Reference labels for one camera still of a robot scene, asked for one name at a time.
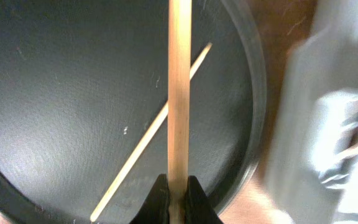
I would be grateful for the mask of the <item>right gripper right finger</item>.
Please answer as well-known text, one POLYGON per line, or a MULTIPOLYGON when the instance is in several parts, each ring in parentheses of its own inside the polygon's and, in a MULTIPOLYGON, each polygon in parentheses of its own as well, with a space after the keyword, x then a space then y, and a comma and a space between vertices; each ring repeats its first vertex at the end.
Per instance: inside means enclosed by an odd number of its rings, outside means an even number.
POLYGON ((193 175, 188 177, 185 200, 186 224, 223 224, 209 204, 198 179, 193 175))

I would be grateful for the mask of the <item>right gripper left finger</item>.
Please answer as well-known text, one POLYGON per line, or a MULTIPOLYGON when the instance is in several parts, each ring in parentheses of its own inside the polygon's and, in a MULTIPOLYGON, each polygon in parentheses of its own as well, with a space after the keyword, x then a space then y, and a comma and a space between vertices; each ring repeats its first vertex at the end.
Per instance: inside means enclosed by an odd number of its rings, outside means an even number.
POLYGON ((160 174, 130 224, 169 224, 169 204, 167 175, 160 174))

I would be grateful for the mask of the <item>wooden chopstick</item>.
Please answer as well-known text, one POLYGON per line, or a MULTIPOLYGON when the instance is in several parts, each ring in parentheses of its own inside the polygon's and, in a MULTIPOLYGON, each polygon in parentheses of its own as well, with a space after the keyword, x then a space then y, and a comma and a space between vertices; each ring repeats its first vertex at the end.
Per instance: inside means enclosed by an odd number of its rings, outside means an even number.
POLYGON ((168 211, 170 223, 184 223, 189 158, 192 2, 169 0, 168 7, 168 211))
POLYGON ((152 121, 152 124, 149 126, 145 134, 137 143, 133 152, 131 153, 127 161, 125 161, 123 167, 120 169, 117 176, 114 178, 113 182, 108 187, 107 191, 104 193, 103 197, 97 204, 96 208, 91 213, 89 218, 91 223, 94 223, 99 218, 100 214, 105 209, 106 205, 111 200, 112 196, 116 193, 116 191, 118 190, 118 188, 120 187, 120 185, 122 184, 128 173, 131 171, 134 164, 137 162, 137 160, 139 159, 145 148, 149 145, 152 138, 159 130, 159 128, 161 127, 162 123, 164 122, 167 116, 168 116, 168 102, 164 104, 163 108, 160 110, 158 115, 152 121))

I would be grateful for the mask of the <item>round black serving tray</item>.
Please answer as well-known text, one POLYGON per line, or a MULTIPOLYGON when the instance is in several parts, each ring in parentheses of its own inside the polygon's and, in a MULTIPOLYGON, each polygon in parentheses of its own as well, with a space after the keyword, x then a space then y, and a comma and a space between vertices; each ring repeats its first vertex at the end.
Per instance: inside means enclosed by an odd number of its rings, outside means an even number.
MULTIPOLYGON (((247 1, 193 1, 189 173, 223 211, 250 177, 265 68, 247 1)), ((0 1, 0 212, 88 223, 168 95, 167 1, 0 1)))

